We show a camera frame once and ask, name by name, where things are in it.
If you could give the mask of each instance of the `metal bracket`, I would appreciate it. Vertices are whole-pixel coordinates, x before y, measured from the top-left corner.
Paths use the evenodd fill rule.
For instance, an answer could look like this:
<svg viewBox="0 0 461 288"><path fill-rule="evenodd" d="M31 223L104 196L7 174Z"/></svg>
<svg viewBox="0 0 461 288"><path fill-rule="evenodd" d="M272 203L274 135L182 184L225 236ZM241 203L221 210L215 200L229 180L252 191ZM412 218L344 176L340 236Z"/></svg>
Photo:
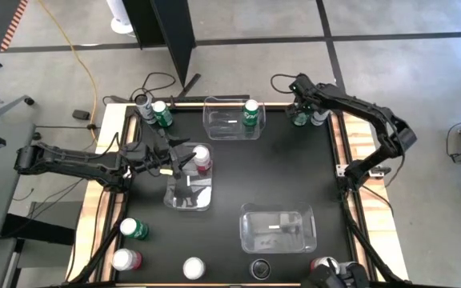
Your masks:
<svg viewBox="0 0 461 288"><path fill-rule="evenodd" d="M337 177L344 177L344 171L346 170L347 167L348 167L347 164L336 165L335 173ZM390 167L382 167L381 165L378 165L374 167L373 169L369 170L369 177L376 178L376 179L382 179L389 172L391 172Z"/></svg>

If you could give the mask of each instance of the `clear plastic container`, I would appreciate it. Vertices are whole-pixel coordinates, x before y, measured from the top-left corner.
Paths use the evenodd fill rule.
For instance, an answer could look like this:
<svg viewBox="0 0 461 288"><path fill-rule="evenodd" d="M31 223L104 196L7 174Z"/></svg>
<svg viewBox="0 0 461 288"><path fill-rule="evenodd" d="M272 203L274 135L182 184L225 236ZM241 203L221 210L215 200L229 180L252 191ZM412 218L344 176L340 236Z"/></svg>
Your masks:
<svg viewBox="0 0 461 288"><path fill-rule="evenodd" d="M292 206L241 207L239 233L247 253L309 253L316 249L316 227L312 208L306 203Z"/></svg>
<svg viewBox="0 0 461 288"><path fill-rule="evenodd" d="M204 145L209 150L212 161L209 170L199 172L194 159L182 168L182 177L178 180L168 176L166 193L163 203L170 208L185 211L205 211L209 209L211 191L213 190L213 149L206 143L188 142L175 147L178 155L189 154L198 145Z"/></svg>
<svg viewBox="0 0 461 288"><path fill-rule="evenodd" d="M243 124L243 106L249 99L220 99L204 101L203 124L211 140L256 140L266 126L264 103L259 103L255 126Z"/></svg>

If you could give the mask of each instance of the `chair wheel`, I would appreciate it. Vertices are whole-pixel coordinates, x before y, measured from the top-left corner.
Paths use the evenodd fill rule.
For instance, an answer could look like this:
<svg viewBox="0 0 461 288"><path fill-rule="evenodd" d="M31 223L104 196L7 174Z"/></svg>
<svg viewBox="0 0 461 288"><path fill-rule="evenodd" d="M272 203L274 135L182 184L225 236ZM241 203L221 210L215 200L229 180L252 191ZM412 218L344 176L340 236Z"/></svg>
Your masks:
<svg viewBox="0 0 461 288"><path fill-rule="evenodd" d="M33 104L35 104L35 100L33 100L32 98L26 98L24 99L24 103L28 104L28 106L32 106Z"/></svg>
<svg viewBox="0 0 461 288"><path fill-rule="evenodd" d="M35 141L38 141L38 140L42 139L42 135L40 134L40 132L35 132L35 133L33 133L32 139L35 140Z"/></svg>

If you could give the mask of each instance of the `black panel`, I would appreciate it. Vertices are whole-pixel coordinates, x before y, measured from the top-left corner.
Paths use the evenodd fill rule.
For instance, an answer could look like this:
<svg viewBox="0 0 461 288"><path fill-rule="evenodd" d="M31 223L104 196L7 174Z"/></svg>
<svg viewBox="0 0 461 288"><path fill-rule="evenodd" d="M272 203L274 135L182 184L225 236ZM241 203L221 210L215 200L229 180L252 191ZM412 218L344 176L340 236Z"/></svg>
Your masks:
<svg viewBox="0 0 461 288"><path fill-rule="evenodd" d="M158 20L149 0L123 0L123 3L141 48L165 44Z"/></svg>
<svg viewBox="0 0 461 288"><path fill-rule="evenodd" d="M184 86L195 36L187 0L151 0L163 37L172 55L179 80Z"/></svg>
<svg viewBox="0 0 461 288"><path fill-rule="evenodd" d="M256 141L211 141L200 111L179 112L168 132L207 142L214 149L214 189L209 210L179 212L163 204L166 179L147 173L135 180L127 216L150 226L146 241L123 238L122 246L143 254L138 271L117 273L118 282L189 282L182 264L189 257L206 263L196 282L257 282L248 271L256 258L271 264L265 282L299 282L312 259L331 255L350 261L347 230L336 195L334 160L328 126L293 126L285 114L267 112L267 126ZM143 127L144 139L150 130ZM239 238L241 206L307 202L315 214L318 247L308 254L247 254Z"/></svg>

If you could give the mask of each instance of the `black table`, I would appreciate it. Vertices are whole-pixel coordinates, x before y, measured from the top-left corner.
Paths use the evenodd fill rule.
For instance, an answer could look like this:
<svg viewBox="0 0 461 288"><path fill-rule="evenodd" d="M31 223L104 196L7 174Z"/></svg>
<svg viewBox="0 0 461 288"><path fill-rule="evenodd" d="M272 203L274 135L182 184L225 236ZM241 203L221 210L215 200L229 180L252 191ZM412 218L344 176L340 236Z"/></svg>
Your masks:
<svg viewBox="0 0 461 288"><path fill-rule="evenodd" d="M143 127L145 142L150 131ZM167 129L174 136L191 137L214 149L213 192L205 212L181 212L162 200L166 178L140 174L133 183L127 217L150 227L146 241L121 238L120 247L144 256L139 271L116 274L116 281L134 283L190 282L182 273L189 257L206 263L205 275L195 282L257 282L248 273L256 258L271 264L265 282L300 282L312 259L333 256L351 260L348 234L338 202L334 151L329 126L293 126L283 111L268 111L267 125L255 141L212 141L202 126L202 110L174 115ZM314 211L318 246L306 254L247 254L239 238L239 217L245 203L306 202Z"/></svg>

